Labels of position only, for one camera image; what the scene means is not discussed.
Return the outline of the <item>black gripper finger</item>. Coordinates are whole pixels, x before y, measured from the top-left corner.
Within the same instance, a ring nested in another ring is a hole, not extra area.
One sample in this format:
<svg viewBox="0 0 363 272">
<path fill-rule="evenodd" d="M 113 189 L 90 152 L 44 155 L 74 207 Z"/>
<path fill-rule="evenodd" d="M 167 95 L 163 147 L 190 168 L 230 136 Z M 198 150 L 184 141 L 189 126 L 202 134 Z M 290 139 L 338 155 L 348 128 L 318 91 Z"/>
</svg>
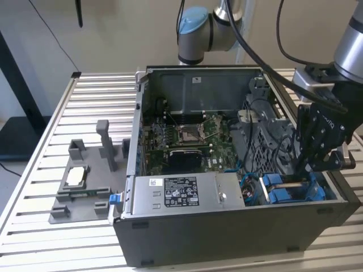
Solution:
<svg viewBox="0 0 363 272">
<path fill-rule="evenodd" d="M 339 171 L 345 169 L 354 169 L 356 161 L 350 151 L 347 154 L 337 150 L 332 151 L 327 160 L 314 161 L 310 163 L 310 167 L 314 172 Z"/>
<path fill-rule="evenodd" d="M 296 140 L 299 142 L 300 154 L 294 162 L 295 174 L 300 175 L 306 166 L 312 163 L 322 142 L 319 107 L 316 103 L 300 105 L 296 127 Z"/>
</svg>

